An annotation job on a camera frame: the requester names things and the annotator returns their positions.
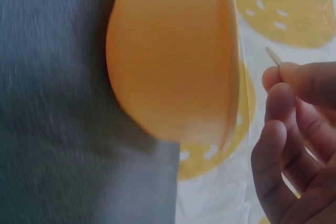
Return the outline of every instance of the toothpick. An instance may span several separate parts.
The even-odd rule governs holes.
[[[272,49],[270,49],[269,47],[265,47],[265,50],[266,50],[268,56],[275,63],[275,65],[280,67],[280,65],[282,64],[282,60],[279,58],[279,56],[277,56],[277,54]]]

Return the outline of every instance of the gray fabric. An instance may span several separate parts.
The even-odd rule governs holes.
[[[179,145],[119,108],[113,0],[0,0],[0,223],[174,223]]]

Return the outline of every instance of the yellow circle print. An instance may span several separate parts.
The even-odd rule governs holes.
[[[216,145],[181,144],[180,171],[177,180],[191,179],[221,164],[237,148],[248,132],[256,108],[256,95],[252,79],[240,62],[240,91],[236,132],[233,140],[222,152]]]
[[[318,48],[335,36],[333,0],[236,0],[250,26],[265,37],[299,48]]]

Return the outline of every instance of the hand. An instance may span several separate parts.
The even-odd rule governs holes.
[[[336,62],[284,63],[265,71],[263,85],[265,126],[251,165],[266,216],[271,223],[335,223]]]

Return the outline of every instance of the white dot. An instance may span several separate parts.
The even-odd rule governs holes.
[[[252,12],[251,10],[249,9],[246,9],[246,13],[250,16],[254,16],[254,12]]]
[[[210,159],[212,158],[216,153],[218,152],[218,146],[217,145],[211,145],[210,150],[204,154],[204,159]]]
[[[243,124],[243,117],[241,115],[238,115],[237,117],[237,125],[241,126]]]
[[[189,151],[180,152],[180,161],[184,161],[189,158]]]
[[[282,29],[282,30],[287,30],[287,26],[284,23],[281,22],[274,22],[275,26]]]
[[[260,9],[265,10],[264,3],[263,3],[261,0],[257,0],[257,6],[258,6]]]
[[[277,8],[277,12],[278,12],[278,14],[280,14],[282,16],[285,16],[285,17],[288,16],[288,14],[284,10],[280,10],[280,9]]]

